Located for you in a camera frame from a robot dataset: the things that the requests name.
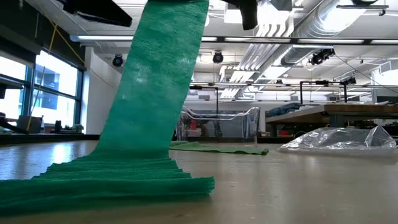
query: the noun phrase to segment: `workbench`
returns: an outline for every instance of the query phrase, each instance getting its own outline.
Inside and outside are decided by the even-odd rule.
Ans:
[[[277,124],[329,124],[332,128],[343,128],[347,121],[368,119],[398,119],[398,106],[326,104],[266,118],[266,124],[272,125],[271,136],[276,137]]]

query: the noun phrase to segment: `white wall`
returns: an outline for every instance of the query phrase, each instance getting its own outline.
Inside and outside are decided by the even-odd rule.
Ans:
[[[86,134],[101,134],[108,118],[121,74],[86,48],[81,123]]]
[[[397,85],[398,86],[398,70],[390,70],[388,72],[380,73],[379,69],[372,71],[372,79],[376,82],[372,82],[373,85]],[[394,91],[398,91],[398,88],[391,88]],[[397,93],[390,91],[386,88],[377,89],[373,91],[374,99],[377,96],[398,96]]]

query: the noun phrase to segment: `green paper strip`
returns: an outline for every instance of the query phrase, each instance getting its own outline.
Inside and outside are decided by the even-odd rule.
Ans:
[[[265,156],[268,154],[268,149],[261,149],[258,147],[251,146],[203,146],[199,142],[188,142],[188,141],[174,141],[170,143],[171,150],[181,151],[197,151],[197,152],[221,152],[221,153],[233,153],[233,154],[253,154]]]
[[[32,180],[0,182],[0,215],[210,193],[214,178],[193,179],[169,159],[207,10],[208,1],[148,2],[95,151]]]

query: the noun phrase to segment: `wall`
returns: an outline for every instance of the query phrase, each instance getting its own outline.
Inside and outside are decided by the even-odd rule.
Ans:
[[[121,74],[86,48],[81,123],[86,134],[101,134],[108,118]]]

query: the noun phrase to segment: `fluorescent light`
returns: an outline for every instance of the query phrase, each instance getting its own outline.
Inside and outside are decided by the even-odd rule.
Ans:
[[[247,86],[246,83],[215,83],[215,85],[224,85],[224,86]]]
[[[209,83],[191,82],[191,85],[209,85]]]
[[[324,46],[324,45],[293,45],[293,48],[300,49],[333,49],[333,46]]]
[[[272,38],[272,37],[225,37],[226,42],[277,42],[277,43],[289,43],[290,39]]]
[[[118,4],[118,6],[125,9],[143,9],[145,4]]]
[[[217,37],[202,37],[201,41],[203,41],[203,42],[214,42],[214,41],[217,41]]]
[[[278,86],[287,86],[287,85],[286,84],[252,84],[252,86],[278,87]]]
[[[371,44],[398,44],[398,40],[372,40]]]
[[[364,40],[359,39],[299,39],[300,44],[362,44]]]
[[[70,40],[74,42],[90,41],[132,41],[134,36],[123,35],[70,35]]]
[[[351,95],[362,95],[362,94],[366,94],[369,93],[368,91],[348,91],[347,95],[351,96]]]

